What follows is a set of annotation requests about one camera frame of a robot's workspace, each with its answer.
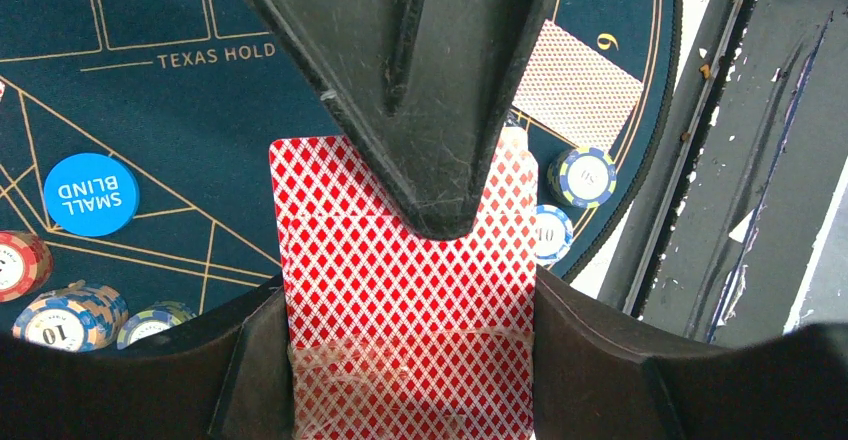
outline blue poker chip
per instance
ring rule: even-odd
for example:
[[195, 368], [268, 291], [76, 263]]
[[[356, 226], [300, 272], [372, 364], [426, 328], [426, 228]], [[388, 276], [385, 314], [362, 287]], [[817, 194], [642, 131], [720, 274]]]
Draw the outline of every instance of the blue poker chip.
[[45, 347], [89, 352], [101, 345], [103, 319], [64, 298], [36, 299], [12, 326], [17, 338]]
[[139, 204], [138, 183], [121, 162], [81, 153], [59, 162], [44, 181], [50, 217], [69, 233], [102, 237], [132, 220]]
[[594, 147], [561, 153], [548, 167], [548, 186], [557, 200], [578, 208], [598, 208], [615, 192], [616, 166]]
[[123, 350], [142, 338], [180, 325], [195, 316], [184, 304], [157, 302], [124, 323], [118, 331], [118, 349]]
[[536, 207], [536, 263], [553, 265], [565, 258], [574, 240], [574, 226], [568, 216], [553, 205]]

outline red playing card back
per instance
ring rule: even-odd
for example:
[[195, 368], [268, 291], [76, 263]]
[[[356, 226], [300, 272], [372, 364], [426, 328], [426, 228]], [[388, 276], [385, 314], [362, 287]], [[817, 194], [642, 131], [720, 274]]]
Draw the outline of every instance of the red playing card back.
[[474, 230], [449, 242], [412, 233], [346, 140], [271, 147], [298, 438], [529, 438], [537, 166], [522, 134], [505, 129]]

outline peeling paint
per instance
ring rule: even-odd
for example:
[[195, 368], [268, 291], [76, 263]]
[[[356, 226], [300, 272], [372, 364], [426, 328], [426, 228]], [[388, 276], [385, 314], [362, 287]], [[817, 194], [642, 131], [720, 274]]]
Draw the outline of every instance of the peeling paint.
[[748, 272], [748, 265], [742, 265], [742, 268], [737, 271], [731, 271], [727, 274], [728, 278], [728, 290], [730, 295], [728, 298], [730, 301], [724, 306], [724, 309], [719, 314], [719, 319], [717, 322], [717, 326], [723, 327], [727, 325], [727, 322], [736, 316], [736, 305], [739, 303], [739, 300], [742, 298], [742, 295], [745, 294], [745, 274]]
[[720, 108], [716, 107], [713, 110], [712, 115], [710, 115], [710, 126], [711, 127], [715, 127], [716, 125], [718, 125], [718, 112], [719, 112], [719, 110], [720, 110]]

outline scratched surface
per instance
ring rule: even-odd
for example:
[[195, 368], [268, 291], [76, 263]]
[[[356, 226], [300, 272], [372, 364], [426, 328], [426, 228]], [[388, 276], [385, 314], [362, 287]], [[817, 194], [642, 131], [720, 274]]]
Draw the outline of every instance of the scratched surface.
[[[45, 288], [86, 279], [138, 311], [181, 300], [207, 311], [279, 272], [268, 146], [339, 132], [241, 0], [0, 0], [0, 227], [32, 230], [56, 257]], [[632, 183], [660, 111], [671, 0], [559, 0], [551, 18], [646, 85], [620, 152], [619, 190], [554, 267], [593, 245]], [[601, 48], [602, 34], [616, 48]], [[565, 139], [526, 116], [540, 165]], [[140, 184], [138, 218], [86, 239], [46, 214], [40, 185], [62, 158], [112, 155]], [[550, 201], [540, 191], [540, 201]], [[31, 298], [0, 305], [5, 330]]]
[[[805, 60], [829, 13], [844, 11], [848, 0], [756, 5], [741, 43], [730, 47], [736, 61], [719, 73], [726, 85], [706, 118], [712, 123], [694, 174], [684, 180], [686, 197], [674, 205], [679, 217], [644, 310], [647, 323], [698, 340], [740, 258], [741, 243], [728, 235], [762, 198]], [[792, 28], [775, 33], [777, 23]], [[783, 333], [848, 156], [848, 124], [840, 113], [848, 99], [836, 86], [848, 68], [846, 37], [848, 18], [835, 15], [743, 257], [744, 289], [725, 302], [717, 344], [740, 347]]]

